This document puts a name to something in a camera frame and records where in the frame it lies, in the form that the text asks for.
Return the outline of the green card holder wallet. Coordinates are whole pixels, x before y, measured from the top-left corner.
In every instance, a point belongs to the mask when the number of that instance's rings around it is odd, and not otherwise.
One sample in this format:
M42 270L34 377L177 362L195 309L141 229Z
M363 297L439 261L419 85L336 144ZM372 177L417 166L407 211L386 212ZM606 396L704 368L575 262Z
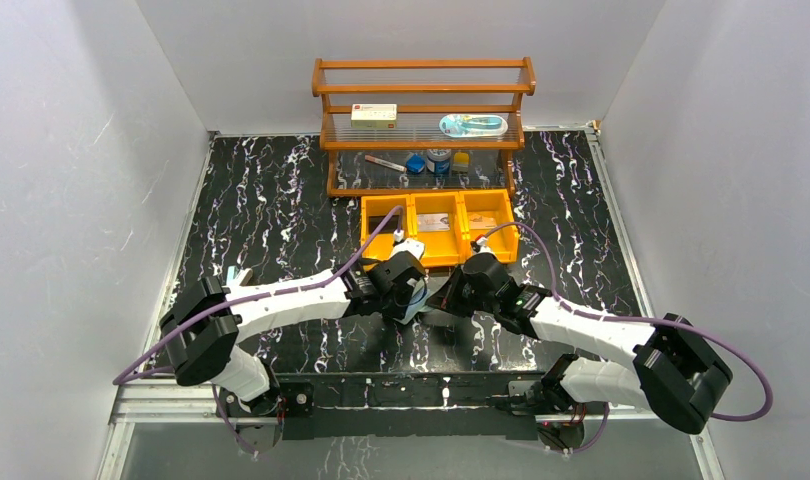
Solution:
M416 280L410 298L405 304L404 312L398 322L403 325L407 325L411 322L420 310L425 307L429 296L428 278L423 277L420 280Z

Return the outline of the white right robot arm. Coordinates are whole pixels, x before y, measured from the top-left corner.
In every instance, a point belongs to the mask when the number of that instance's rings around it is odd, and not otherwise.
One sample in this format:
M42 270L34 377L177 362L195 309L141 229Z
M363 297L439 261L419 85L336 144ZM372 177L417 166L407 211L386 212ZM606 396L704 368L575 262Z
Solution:
M563 354L525 392L490 399L508 412L539 415L608 402L649 410L683 433L698 434L733 379L689 322L674 315L654 326L612 320L607 312L517 282L490 253L456 267L427 304L459 317L483 312L511 333L593 354Z

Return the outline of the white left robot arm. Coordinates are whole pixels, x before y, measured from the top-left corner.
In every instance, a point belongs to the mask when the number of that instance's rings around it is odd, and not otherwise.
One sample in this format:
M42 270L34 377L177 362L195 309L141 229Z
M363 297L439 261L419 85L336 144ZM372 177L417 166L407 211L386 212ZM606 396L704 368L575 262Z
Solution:
M233 395L242 410L264 415L279 402L281 388L271 367L241 342L311 320L380 315L408 322L427 294L424 280L424 267L409 251L370 269L355 261L268 285L229 287L206 277L159 325L178 385L210 383Z

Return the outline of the orange three-compartment bin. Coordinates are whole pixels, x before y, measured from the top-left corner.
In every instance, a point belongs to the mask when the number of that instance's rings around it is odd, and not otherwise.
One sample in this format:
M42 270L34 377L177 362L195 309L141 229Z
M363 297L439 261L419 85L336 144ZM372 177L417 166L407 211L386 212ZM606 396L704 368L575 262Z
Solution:
M484 237L502 263L518 257L519 230L511 198L504 189L435 191L365 196L361 199L360 242L366 258L388 259L395 232L425 245L422 264L452 267L474 254L472 243Z

